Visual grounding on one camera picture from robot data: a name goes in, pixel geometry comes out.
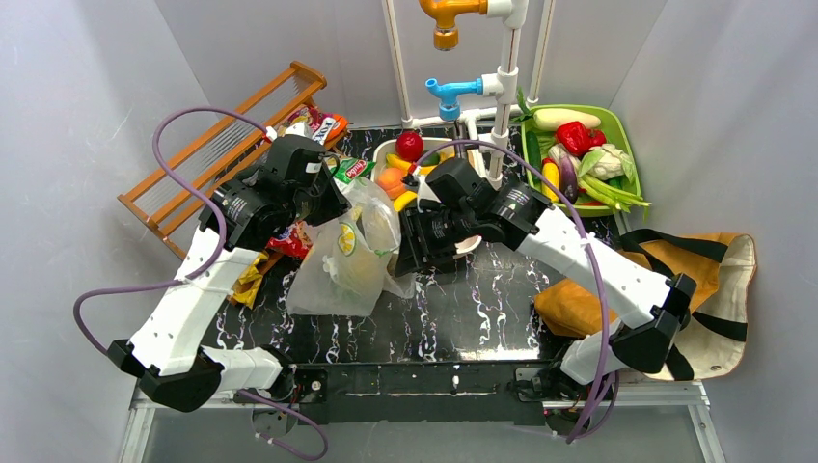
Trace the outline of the clear lemon print plastic bag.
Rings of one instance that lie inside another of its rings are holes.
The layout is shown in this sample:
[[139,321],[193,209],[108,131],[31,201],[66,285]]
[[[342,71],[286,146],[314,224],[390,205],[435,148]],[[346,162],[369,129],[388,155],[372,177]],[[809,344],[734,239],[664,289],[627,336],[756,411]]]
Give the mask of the clear lemon print plastic bag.
[[415,275],[395,274],[400,225],[393,202],[366,177],[341,186],[351,207],[341,217],[307,227],[312,247],[286,296],[291,315],[369,316],[386,291],[415,295]]

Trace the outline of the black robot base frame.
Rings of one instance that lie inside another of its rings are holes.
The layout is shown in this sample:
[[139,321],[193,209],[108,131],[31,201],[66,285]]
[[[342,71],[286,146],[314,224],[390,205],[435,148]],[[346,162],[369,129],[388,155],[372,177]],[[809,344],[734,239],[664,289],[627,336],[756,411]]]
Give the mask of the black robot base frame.
[[510,422],[568,434],[591,387],[557,361],[286,363],[265,395],[319,424]]

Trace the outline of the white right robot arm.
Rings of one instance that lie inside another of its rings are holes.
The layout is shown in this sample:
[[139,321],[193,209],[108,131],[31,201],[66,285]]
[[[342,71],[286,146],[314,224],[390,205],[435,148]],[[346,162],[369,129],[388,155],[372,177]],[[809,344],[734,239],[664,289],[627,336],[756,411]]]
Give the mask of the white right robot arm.
[[451,158],[425,180],[434,200],[413,201],[398,214],[401,244],[395,273],[403,276],[453,262],[457,243],[472,236],[537,259],[603,298],[617,316],[573,342],[559,360],[578,384],[623,368],[658,373],[689,321],[695,281],[667,277],[628,260],[581,232],[539,191],[511,180],[500,188],[462,158]]

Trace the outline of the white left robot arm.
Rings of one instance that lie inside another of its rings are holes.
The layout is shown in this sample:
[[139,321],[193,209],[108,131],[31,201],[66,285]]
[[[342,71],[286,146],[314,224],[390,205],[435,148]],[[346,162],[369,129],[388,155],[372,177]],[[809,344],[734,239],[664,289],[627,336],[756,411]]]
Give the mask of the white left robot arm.
[[287,367],[276,348],[222,350],[201,341],[273,236],[299,221],[322,225],[350,208],[325,163],[330,155],[308,137],[285,134],[259,163],[213,191],[177,272],[179,284],[166,290],[134,335],[107,349],[154,402],[192,412],[216,393],[274,387]]

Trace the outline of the yellow lemon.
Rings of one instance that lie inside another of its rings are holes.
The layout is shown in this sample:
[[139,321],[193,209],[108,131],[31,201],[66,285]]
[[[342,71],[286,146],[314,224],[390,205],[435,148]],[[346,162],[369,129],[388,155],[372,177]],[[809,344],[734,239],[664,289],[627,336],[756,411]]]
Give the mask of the yellow lemon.
[[341,256],[340,285],[362,298],[371,298],[382,289],[385,269],[385,259],[367,250]]

